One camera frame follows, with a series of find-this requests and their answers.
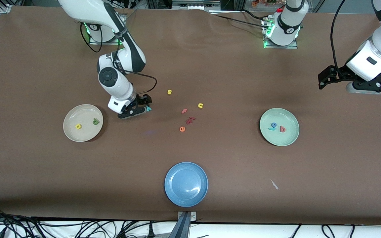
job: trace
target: blue plate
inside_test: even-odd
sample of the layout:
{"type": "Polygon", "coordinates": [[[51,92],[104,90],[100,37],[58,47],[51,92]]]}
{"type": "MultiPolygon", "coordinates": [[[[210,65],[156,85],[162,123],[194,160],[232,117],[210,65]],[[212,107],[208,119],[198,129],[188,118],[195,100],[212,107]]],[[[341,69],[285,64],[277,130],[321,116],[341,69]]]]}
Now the blue plate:
{"type": "Polygon", "coordinates": [[[197,164],[182,162],[168,171],[164,189],[171,202],[188,208],[204,199],[208,191],[208,178],[197,164]]]}

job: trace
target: plate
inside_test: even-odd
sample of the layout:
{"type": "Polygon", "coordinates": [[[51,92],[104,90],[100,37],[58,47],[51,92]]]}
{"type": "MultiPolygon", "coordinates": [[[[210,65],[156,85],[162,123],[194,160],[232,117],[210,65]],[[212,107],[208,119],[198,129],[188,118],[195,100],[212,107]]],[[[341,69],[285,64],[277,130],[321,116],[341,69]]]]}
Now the plate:
{"type": "Polygon", "coordinates": [[[103,122],[103,114],[98,107],[82,104],[70,110],[65,116],[63,123],[64,134],[75,142],[88,141],[101,131],[103,122]],[[94,119],[97,119],[99,123],[95,125],[94,119]]]}
{"type": "Polygon", "coordinates": [[[267,110],[260,119],[260,130],[268,142],[277,146],[288,146],[299,136],[298,120],[283,108],[267,110]]]}
{"type": "Polygon", "coordinates": [[[168,171],[164,189],[171,202],[188,208],[204,199],[208,191],[208,178],[197,164],[182,162],[168,171]]]}

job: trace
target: table surface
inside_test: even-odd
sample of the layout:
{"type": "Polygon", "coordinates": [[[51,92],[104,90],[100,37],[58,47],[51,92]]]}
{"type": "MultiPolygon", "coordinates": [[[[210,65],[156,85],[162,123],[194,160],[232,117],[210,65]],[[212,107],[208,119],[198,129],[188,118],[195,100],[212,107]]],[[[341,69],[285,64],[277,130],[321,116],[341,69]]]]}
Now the table surface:
{"type": "MultiPolygon", "coordinates": [[[[332,63],[332,18],[308,14],[298,49],[278,50],[263,48],[257,27],[207,12],[138,10],[127,25],[145,53],[143,73],[158,85],[150,113],[120,120],[95,69],[115,46],[89,50],[61,8],[14,6],[0,18],[0,209],[174,219],[184,208],[168,200],[164,178],[192,161],[210,184],[188,209],[203,221],[381,224],[381,96],[349,94],[346,83],[317,85],[332,63]],[[86,103],[102,110],[103,129],[90,142],[72,142],[63,119],[86,103]],[[260,134],[260,117],[273,107],[299,121],[290,146],[260,134]],[[186,125],[189,116],[196,120],[186,125]]],[[[378,26],[374,15],[339,15],[340,65],[378,26]]],[[[153,84],[128,79],[138,91],[153,84]]]]}

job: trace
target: white floor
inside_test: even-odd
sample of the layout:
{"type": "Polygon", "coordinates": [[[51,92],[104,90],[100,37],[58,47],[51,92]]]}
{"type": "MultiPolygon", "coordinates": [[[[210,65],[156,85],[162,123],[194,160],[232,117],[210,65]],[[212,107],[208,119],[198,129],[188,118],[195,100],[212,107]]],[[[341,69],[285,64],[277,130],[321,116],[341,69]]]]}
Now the white floor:
{"type": "MultiPolygon", "coordinates": [[[[69,222],[45,222],[48,224],[77,224],[80,222],[69,221],[69,222]]],[[[122,221],[115,222],[117,231],[121,229],[122,221]]],[[[153,229],[155,234],[165,234],[171,232],[175,225],[175,222],[162,222],[153,224],[153,229]]],[[[289,238],[292,236],[297,225],[244,225],[244,224],[193,224],[190,229],[189,238],[200,238],[206,236],[207,238],[289,238]]],[[[351,233],[352,226],[330,226],[333,230],[333,233],[336,238],[349,238],[351,233]]],[[[88,229],[80,237],[86,237],[91,233],[96,226],[88,229]]],[[[50,232],[55,237],[60,238],[74,238],[80,229],[78,226],[69,226],[69,227],[45,227],[47,232],[50,232]]],[[[108,236],[114,236],[114,225],[112,223],[104,226],[104,229],[107,230],[108,236]]],[[[20,234],[24,234],[21,229],[17,229],[20,234]]],[[[326,234],[332,238],[331,234],[327,229],[326,234]]],[[[127,236],[132,237],[135,235],[139,238],[143,238],[148,235],[148,226],[139,227],[133,231],[127,233],[127,236]]],[[[104,238],[102,232],[95,233],[91,236],[92,238],[104,238]]],[[[7,230],[5,238],[15,238],[14,233],[7,230]]],[[[303,225],[298,230],[295,238],[326,238],[322,233],[320,225],[303,225]]],[[[353,238],[381,238],[381,226],[356,226],[353,238]]]]}

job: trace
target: beige plate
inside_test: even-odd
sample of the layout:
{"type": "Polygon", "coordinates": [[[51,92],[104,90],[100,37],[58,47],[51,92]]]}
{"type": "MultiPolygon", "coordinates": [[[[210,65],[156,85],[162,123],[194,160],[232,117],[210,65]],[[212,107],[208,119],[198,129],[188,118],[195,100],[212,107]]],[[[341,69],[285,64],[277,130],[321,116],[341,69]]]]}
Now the beige plate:
{"type": "Polygon", "coordinates": [[[82,104],[70,110],[64,118],[63,129],[65,135],[72,141],[84,142],[94,138],[103,127],[103,114],[94,105],[82,104]],[[100,123],[93,124],[94,118],[100,123]]]}

